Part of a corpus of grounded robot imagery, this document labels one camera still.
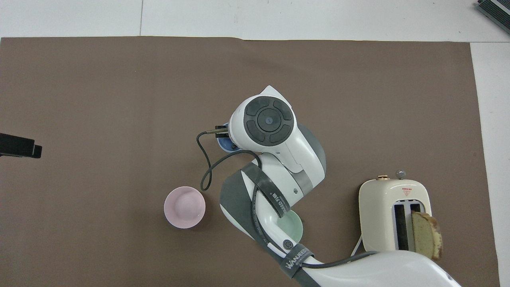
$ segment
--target brown table surface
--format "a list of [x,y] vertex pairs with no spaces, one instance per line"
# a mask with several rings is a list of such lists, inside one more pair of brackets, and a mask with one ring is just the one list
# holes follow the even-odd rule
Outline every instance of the brown table surface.
[[360,185],[404,169],[441,224],[439,265],[499,285],[467,43],[3,38],[0,73],[0,132],[43,146],[0,158],[3,286],[297,286],[218,206],[249,156],[215,170],[196,227],[163,214],[206,169],[195,136],[269,84],[326,151],[325,180],[293,208],[317,259],[353,249]]

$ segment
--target gray button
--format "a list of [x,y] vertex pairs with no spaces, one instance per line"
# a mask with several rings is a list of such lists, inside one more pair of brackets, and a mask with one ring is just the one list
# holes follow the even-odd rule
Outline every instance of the gray button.
[[267,97],[255,98],[246,106],[246,114],[256,115],[260,109],[267,106],[269,106],[269,99]]
[[287,138],[287,136],[289,135],[289,133],[290,133],[290,126],[288,126],[288,125],[284,125],[284,126],[282,127],[282,129],[281,129],[279,132],[277,132],[277,133],[275,133],[275,134],[272,134],[272,135],[269,137],[269,141],[270,141],[271,143],[275,143],[275,142],[281,141],[281,140],[283,140],[283,139]]
[[247,121],[246,126],[248,127],[248,132],[258,141],[264,141],[266,135],[259,131],[257,126],[255,125],[255,121]]
[[280,127],[282,122],[279,112],[273,109],[265,109],[259,113],[257,123],[259,127],[266,132],[274,132]]
[[292,119],[292,111],[282,100],[274,100],[273,106],[282,113],[286,121],[290,121]]

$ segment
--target white plastic shell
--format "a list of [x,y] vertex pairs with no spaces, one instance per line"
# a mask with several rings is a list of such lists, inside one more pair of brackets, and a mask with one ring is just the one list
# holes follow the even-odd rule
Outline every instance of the white plastic shell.
[[418,200],[432,215],[427,189],[410,179],[369,180],[360,187],[360,225],[367,251],[396,250],[393,205],[400,200]]

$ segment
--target velcro strap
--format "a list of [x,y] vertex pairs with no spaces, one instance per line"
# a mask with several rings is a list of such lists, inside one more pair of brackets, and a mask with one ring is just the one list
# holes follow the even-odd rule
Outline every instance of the velcro strap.
[[282,192],[256,164],[250,162],[241,170],[255,183],[280,218],[290,210],[289,202]]
[[314,254],[308,250],[308,248],[298,243],[287,253],[287,256],[285,256],[280,263],[280,269],[282,269],[287,276],[292,278],[299,268],[301,268],[303,261],[312,255]]

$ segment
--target pink bowl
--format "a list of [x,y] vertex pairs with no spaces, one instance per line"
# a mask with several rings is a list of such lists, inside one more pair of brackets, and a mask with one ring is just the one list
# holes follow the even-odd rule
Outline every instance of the pink bowl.
[[168,222],[178,228],[197,225],[206,211],[202,194],[189,186],[178,187],[166,197],[165,216]]

